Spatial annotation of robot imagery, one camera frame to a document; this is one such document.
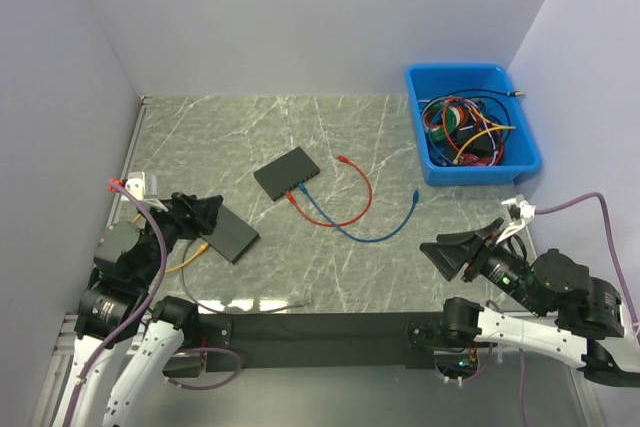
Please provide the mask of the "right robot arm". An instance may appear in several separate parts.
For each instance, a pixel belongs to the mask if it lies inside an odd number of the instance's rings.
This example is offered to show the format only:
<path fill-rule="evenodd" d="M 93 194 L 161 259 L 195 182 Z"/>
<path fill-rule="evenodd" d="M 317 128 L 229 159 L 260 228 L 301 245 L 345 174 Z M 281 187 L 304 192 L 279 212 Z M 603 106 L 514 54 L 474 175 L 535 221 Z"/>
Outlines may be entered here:
<path fill-rule="evenodd" d="M 446 300 L 426 331 L 434 348 L 491 343 L 556 359 L 596 384 L 636 388 L 639 343 L 630 312 L 609 282 L 557 249 L 529 260 L 503 220 L 474 231 L 440 234 L 421 252 L 446 280 L 483 277 L 531 314 L 523 320 L 461 297 Z"/>

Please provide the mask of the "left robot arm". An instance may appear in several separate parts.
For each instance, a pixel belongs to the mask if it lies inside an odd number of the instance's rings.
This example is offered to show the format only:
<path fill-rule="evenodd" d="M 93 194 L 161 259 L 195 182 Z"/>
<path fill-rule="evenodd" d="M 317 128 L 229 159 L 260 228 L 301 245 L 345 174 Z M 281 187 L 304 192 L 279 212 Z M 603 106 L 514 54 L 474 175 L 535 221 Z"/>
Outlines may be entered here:
<path fill-rule="evenodd" d="M 174 352 L 194 346 L 201 335 L 195 304 L 169 297 L 154 310 L 142 351 L 126 357 L 167 272 L 171 250 L 179 240 L 196 240 L 214 231 L 222 196 L 175 192 L 165 200 L 146 201 L 115 183 L 109 187 L 130 200 L 146 221 L 139 225 L 120 220 L 101 235 L 77 312 L 72 365 L 54 419 L 57 426 L 127 425 L 136 396 Z"/>

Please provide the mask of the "black network switch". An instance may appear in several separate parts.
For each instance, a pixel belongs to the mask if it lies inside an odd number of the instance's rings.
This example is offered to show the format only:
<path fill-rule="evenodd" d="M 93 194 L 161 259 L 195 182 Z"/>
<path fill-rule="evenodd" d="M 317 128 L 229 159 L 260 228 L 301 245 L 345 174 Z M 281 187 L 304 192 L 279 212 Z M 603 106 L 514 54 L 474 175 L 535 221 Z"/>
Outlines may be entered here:
<path fill-rule="evenodd" d="M 320 168 L 311 157 L 301 147 L 295 147 L 259 168 L 253 175 L 268 197 L 277 202 L 300 183 L 307 182 L 319 173 Z"/>
<path fill-rule="evenodd" d="M 253 227 L 224 205 L 219 208 L 213 232 L 202 236 L 204 242 L 231 264 L 236 264 L 259 238 Z"/>

